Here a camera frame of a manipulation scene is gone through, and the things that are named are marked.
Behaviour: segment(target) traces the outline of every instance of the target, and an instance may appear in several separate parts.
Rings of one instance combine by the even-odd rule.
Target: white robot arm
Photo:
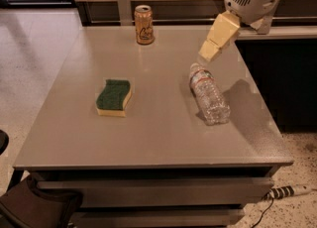
[[[208,62],[216,58],[230,40],[237,39],[241,23],[250,25],[258,34],[267,34],[278,1],[225,0],[227,11],[216,18],[199,51],[200,59],[204,58]]]

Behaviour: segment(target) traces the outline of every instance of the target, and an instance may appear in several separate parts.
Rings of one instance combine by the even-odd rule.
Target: sponge
[[[128,80],[107,79],[106,86],[96,100],[99,115],[126,117],[125,108],[132,96]]]

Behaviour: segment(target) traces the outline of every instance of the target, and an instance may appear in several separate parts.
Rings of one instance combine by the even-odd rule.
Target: soda can
[[[137,43],[148,45],[155,40],[153,30],[153,12],[150,6],[140,5],[135,10]]]

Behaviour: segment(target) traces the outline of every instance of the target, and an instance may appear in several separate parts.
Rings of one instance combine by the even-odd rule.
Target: floor
[[[11,165],[80,30],[75,9],[0,9],[0,128],[10,136],[0,158],[0,195]],[[274,176],[276,187],[309,184],[317,188],[317,133],[284,133],[295,163]],[[269,202],[250,204],[232,228],[251,227]],[[317,191],[276,200],[258,227],[317,227]]]

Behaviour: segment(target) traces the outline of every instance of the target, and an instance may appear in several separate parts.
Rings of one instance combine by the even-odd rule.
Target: plastic water bottle
[[[212,74],[202,65],[194,63],[190,67],[189,81],[198,106],[206,119],[206,124],[227,123],[230,116],[230,107]]]

